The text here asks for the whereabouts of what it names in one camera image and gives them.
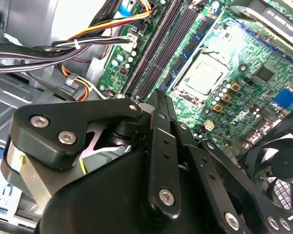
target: screw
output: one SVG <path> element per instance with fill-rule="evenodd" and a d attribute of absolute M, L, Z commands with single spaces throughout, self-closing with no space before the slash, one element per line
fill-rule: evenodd
<path fill-rule="evenodd" d="M 277 222 L 270 216 L 267 217 L 267 220 L 269 222 L 269 224 L 276 230 L 279 230 L 279 225 L 277 224 Z"/>
<path fill-rule="evenodd" d="M 138 110 L 137 107 L 135 107 L 134 105 L 130 105 L 129 107 L 130 107 L 131 110 L 133 110 L 133 111 L 137 111 L 137 110 Z"/>
<path fill-rule="evenodd" d="M 76 142 L 75 134 L 66 131 L 61 132 L 58 136 L 58 139 L 62 144 L 65 145 L 72 145 Z"/>
<path fill-rule="evenodd" d="M 180 123 L 180 127 L 182 127 L 184 130 L 188 129 L 184 123 Z"/>
<path fill-rule="evenodd" d="M 159 195 L 160 195 L 161 201 L 165 205 L 172 206 L 175 203 L 175 198 L 174 198 L 174 195 L 171 193 L 171 191 L 167 189 L 161 189 Z"/>
<path fill-rule="evenodd" d="M 30 119 L 30 122 L 37 128 L 45 128 L 49 125 L 49 120 L 43 116 L 34 116 Z"/>
<path fill-rule="evenodd" d="M 163 115 L 163 114 L 161 114 L 161 113 L 158 113 L 158 116 L 161 117 L 161 118 L 163 118 L 163 119 L 166 118 L 165 115 Z"/>
<path fill-rule="evenodd" d="M 286 230 L 288 230 L 288 231 L 291 230 L 291 227 L 290 227 L 289 224 L 285 221 L 284 218 L 280 218 L 280 223 L 282 224 L 282 226 L 283 226 Z"/>
<path fill-rule="evenodd" d="M 208 145 L 208 147 L 210 147 L 212 150 L 214 150 L 214 149 L 215 149 L 215 146 L 214 146 L 212 143 L 210 143 L 210 142 L 207 142 L 207 145 Z"/>
<path fill-rule="evenodd" d="M 240 229 L 239 222 L 233 214 L 225 213 L 225 219 L 229 226 L 232 227 L 232 229 L 234 229 L 235 231 Z"/>

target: black bracket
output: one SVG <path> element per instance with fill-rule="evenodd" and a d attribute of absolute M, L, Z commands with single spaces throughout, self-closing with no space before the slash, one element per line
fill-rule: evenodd
<path fill-rule="evenodd" d="M 129 99 L 109 99 L 24 106 L 13 115 L 10 137 L 13 144 L 56 170 L 72 168 L 85 146 L 85 135 L 91 124 L 99 122 L 104 127 L 118 121 L 134 121 L 141 109 Z M 49 124 L 35 127 L 34 116 L 46 118 Z M 76 142 L 71 145 L 59 141 L 61 132 L 71 132 Z"/>

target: ram slot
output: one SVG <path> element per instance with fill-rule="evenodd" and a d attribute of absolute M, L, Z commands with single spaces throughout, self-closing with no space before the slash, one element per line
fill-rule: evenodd
<path fill-rule="evenodd" d="M 144 55 L 139 61 L 136 69 L 133 71 L 132 76 L 128 79 L 127 83 L 122 89 L 122 94 L 125 94 L 127 97 L 132 95 L 132 92 L 135 90 L 140 78 L 143 76 L 144 72 L 149 66 L 149 63 L 151 62 L 154 54 L 157 52 L 161 43 L 163 43 L 165 40 L 168 31 L 174 24 L 179 11 L 183 7 L 183 2 L 184 0 L 171 0 L 169 2 L 169 6 L 162 16 L 160 25 L 153 33 L 150 42 L 146 46 Z"/>
<path fill-rule="evenodd" d="M 183 15 L 178 25 L 175 27 L 172 37 L 167 41 L 162 54 L 156 59 L 155 64 L 152 67 L 152 71 L 144 79 L 144 83 L 136 94 L 139 96 L 139 101 L 145 101 L 147 96 L 152 91 L 153 87 L 157 83 L 158 79 L 161 77 L 164 69 L 168 65 L 172 56 L 175 54 L 178 46 L 181 44 L 185 35 L 188 33 L 189 29 L 192 27 L 193 23 L 197 19 L 198 14 L 202 11 L 195 8 L 188 9 Z"/>

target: white wire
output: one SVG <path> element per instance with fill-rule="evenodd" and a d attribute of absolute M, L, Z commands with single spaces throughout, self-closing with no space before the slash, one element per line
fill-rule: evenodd
<path fill-rule="evenodd" d="M 82 77 L 78 77 L 79 79 L 81 79 L 82 81 L 84 81 L 85 83 L 87 83 L 90 86 L 90 91 L 93 90 L 100 98 L 102 99 L 107 99 L 98 89 L 96 86 L 94 86 L 92 83 L 90 83 L 88 80 L 82 78 Z"/>
<path fill-rule="evenodd" d="M 92 42 L 92 41 L 98 41 L 98 40 L 114 40 L 114 39 L 129 39 L 130 37 L 128 36 L 121 36 L 121 37 L 109 37 L 109 38 L 92 38 L 92 39 L 84 39 L 84 40 L 78 40 L 77 43 L 83 43 L 83 42 Z M 75 46 L 75 42 L 65 42 L 62 44 L 58 44 L 55 47 L 61 47 L 61 46 L 66 46 L 66 45 L 74 45 Z"/>
<path fill-rule="evenodd" d="M 148 5 L 147 5 L 147 0 L 142 0 L 142 3 L 143 5 L 146 7 L 146 11 L 149 11 L 150 9 L 148 8 Z"/>

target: white plastic connector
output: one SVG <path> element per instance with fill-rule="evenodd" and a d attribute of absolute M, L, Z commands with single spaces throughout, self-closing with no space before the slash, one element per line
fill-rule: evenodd
<path fill-rule="evenodd" d="M 213 121 L 209 119 L 205 121 L 204 126 L 205 126 L 205 129 L 208 131 L 212 131 L 215 128 Z"/>

